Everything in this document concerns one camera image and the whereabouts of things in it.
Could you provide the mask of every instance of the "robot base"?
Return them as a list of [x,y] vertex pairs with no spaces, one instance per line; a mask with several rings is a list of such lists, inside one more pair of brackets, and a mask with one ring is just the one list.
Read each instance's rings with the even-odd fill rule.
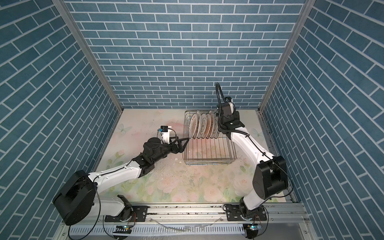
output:
[[225,204],[224,209],[227,212],[227,220],[232,221],[255,221],[258,222],[259,218],[260,221],[266,221],[266,214],[263,210],[263,206],[260,206],[253,210],[248,210],[248,216],[249,218],[244,218],[244,214],[242,214],[241,206],[240,205],[233,205],[233,204]]
[[[147,217],[147,211],[148,206],[132,206],[133,212],[132,217],[135,217],[136,214],[136,222],[145,222],[145,219]],[[113,217],[113,216],[105,216],[105,222],[121,222],[119,217]]]

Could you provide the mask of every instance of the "metal corner post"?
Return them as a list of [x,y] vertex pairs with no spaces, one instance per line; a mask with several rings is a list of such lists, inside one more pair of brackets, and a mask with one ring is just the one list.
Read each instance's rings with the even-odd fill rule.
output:
[[114,103],[114,105],[118,109],[119,113],[122,113],[123,107],[121,106],[121,103],[119,102],[117,96],[115,95],[110,84],[108,83],[108,80],[105,77],[103,70],[101,69],[99,63],[97,62],[96,58],[92,54],[92,51],[88,46],[88,43],[85,41],[79,27],[77,26],[77,24],[75,22],[75,19],[73,18],[72,14],[69,12],[69,9],[68,9],[67,5],[65,4],[64,0],[52,0],[52,2],[55,5],[57,11],[60,13],[64,22],[67,24],[67,27],[71,31],[73,37],[75,38],[76,42],[80,46],[85,57],[88,59],[91,67],[93,68],[96,75],[98,76],[101,84],[104,86],[108,95],[112,99],[112,102]]
[[283,68],[285,64],[287,63],[288,57],[292,52],[293,47],[295,46],[296,40],[299,38],[299,34],[301,30],[303,29],[304,23],[307,20],[307,17],[309,13],[312,10],[312,7],[314,5],[314,2],[316,0],[306,0],[303,9],[300,12],[299,18],[297,19],[297,22],[292,30],[292,34],[288,40],[288,43],[284,49],[283,54],[281,55],[281,59],[279,64],[276,67],[276,70],[272,76],[272,79],[265,91],[264,97],[262,99],[262,102],[259,106],[259,112],[262,112],[272,94],[273,89],[275,88],[277,81],[279,80],[279,77],[283,71]]

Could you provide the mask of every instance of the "black motor housing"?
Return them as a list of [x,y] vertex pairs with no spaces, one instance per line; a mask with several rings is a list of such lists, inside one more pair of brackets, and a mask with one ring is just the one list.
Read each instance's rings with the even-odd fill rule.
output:
[[56,207],[66,225],[80,222],[91,211],[96,186],[84,170],[75,172],[59,190],[54,199]]
[[288,176],[286,172],[286,161],[282,156],[273,157],[272,160],[259,163],[256,166],[252,181],[253,188],[257,195],[261,199],[267,199],[273,194],[287,189]]

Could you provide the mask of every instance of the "robotic arm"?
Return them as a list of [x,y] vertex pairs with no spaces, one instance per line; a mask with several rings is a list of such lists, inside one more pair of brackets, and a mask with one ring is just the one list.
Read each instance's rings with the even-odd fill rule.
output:
[[[255,212],[273,194],[288,188],[288,176],[283,157],[267,152],[240,121],[239,112],[231,97],[224,97],[216,83],[218,99],[218,130],[236,143],[256,166],[252,191],[240,200],[243,219],[251,219]],[[116,198],[100,198],[95,195],[124,181],[142,177],[154,169],[154,163],[169,153],[183,152],[189,138],[169,137],[170,126],[161,126],[162,141],[153,137],[144,143],[144,150],[129,163],[100,172],[74,173],[53,199],[53,204],[67,225],[73,225],[86,216],[110,215],[126,221],[132,217],[132,205],[122,195]]]
[[219,131],[236,143],[256,166],[252,180],[253,189],[248,195],[240,199],[239,204],[243,219],[251,219],[255,216],[260,205],[272,195],[288,188],[286,162],[282,156],[275,157],[266,151],[250,136],[240,121],[239,112],[236,111],[232,98],[224,97],[219,83],[216,83],[216,95]]

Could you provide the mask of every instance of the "aluminum frame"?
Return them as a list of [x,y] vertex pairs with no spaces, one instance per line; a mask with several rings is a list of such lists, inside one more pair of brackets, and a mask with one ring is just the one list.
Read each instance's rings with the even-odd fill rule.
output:
[[[178,224],[180,226],[212,224],[214,222],[216,226],[220,226],[220,224],[222,224],[222,226],[226,226],[226,224],[228,225],[229,223],[249,223],[249,221],[242,220],[236,222],[227,221],[226,213],[222,209],[223,204],[225,203],[133,203],[133,205],[148,206],[146,221],[136,222],[135,227],[153,226],[156,224],[154,220],[160,222],[161,224]],[[317,240],[313,237],[312,233],[314,232],[311,231],[310,220],[302,203],[265,203],[264,206],[267,208],[269,213],[269,223],[299,223],[305,240]],[[98,223],[96,224],[97,227],[102,225],[101,217],[99,217]],[[93,226],[96,220],[97,217],[88,217],[76,224],[76,226]],[[107,229],[114,225],[121,224],[105,222],[104,225]],[[53,239],[66,239],[68,228],[68,226],[62,223]],[[92,235],[100,235],[100,233],[91,233],[90,236]]]
[[119,113],[118,113],[118,117],[117,117],[115,123],[114,123],[113,126],[112,126],[111,132],[108,134],[108,137],[107,137],[107,139],[105,140],[105,144],[104,144],[103,148],[101,149],[100,154],[98,155],[98,157],[97,157],[97,159],[96,159],[96,162],[95,162],[95,165],[93,166],[91,172],[96,172],[97,167],[99,166],[99,163],[100,163],[100,161],[101,161],[101,158],[103,157],[103,155],[104,155],[104,153],[105,153],[105,150],[107,149],[108,143],[109,143],[109,141],[111,140],[112,135],[113,135],[113,133],[114,133],[115,130],[116,130],[116,127],[117,127],[117,125],[118,125],[118,123],[119,123],[119,120],[120,120],[121,115],[122,115],[122,113],[119,112]]
[[[263,130],[263,134],[264,134],[265,141],[266,141],[266,144],[267,144],[269,151],[271,153],[273,153],[275,156],[280,155],[277,151],[275,142],[272,138],[271,132],[270,132],[270,130],[266,124],[266,121],[265,121],[263,114],[258,110],[256,110],[256,114],[257,114],[257,117],[259,119],[260,126]],[[284,195],[286,195],[288,193],[288,190],[284,190],[283,193],[284,193]],[[297,197],[296,197],[296,194],[294,191],[292,191],[291,194],[289,196],[287,196],[285,199],[288,201],[297,202]]]
[[104,86],[108,95],[112,99],[112,102],[116,106],[117,110],[119,111],[119,113],[122,113],[123,107],[120,101],[118,100],[116,94],[112,90],[111,85],[109,84],[106,76],[104,75],[103,70],[101,69],[99,63],[97,62],[95,56],[93,55],[88,43],[85,41],[83,34],[81,33],[78,25],[75,22],[75,19],[70,13],[64,0],[52,0],[52,2],[55,5],[57,11],[60,13],[60,16],[63,18],[65,24],[69,28],[76,42],[80,46],[81,50],[83,51],[85,57],[88,59],[89,64],[92,66],[93,70],[95,71],[96,75],[99,78],[99,81]]
[[304,27],[304,23],[307,20],[308,15],[312,10],[312,7],[313,7],[315,1],[316,0],[306,0],[305,4],[304,4],[304,6],[300,12],[299,18],[297,19],[297,22],[296,22],[295,26],[293,27],[291,36],[287,42],[286,47],[284,48],[283,54],[281,55],[281,59],[279,61],[279,64],[277,65],[275,72],[271,78],[271,81],[270,81],[268,87],[266,88],[265,94],[264,94],[263,99],[262,99],[260,106],[259,106],[260,112],[262,112],[264,110],[269,98],[271,97],[273,89],[275,88],[277,81],[279,80],[279,77],[283,71],[283,68],[285,67],[285,64],[287,63],[288,57],[291,54],[293,47],[295,46],[296,40],[299,38],[299,34]]

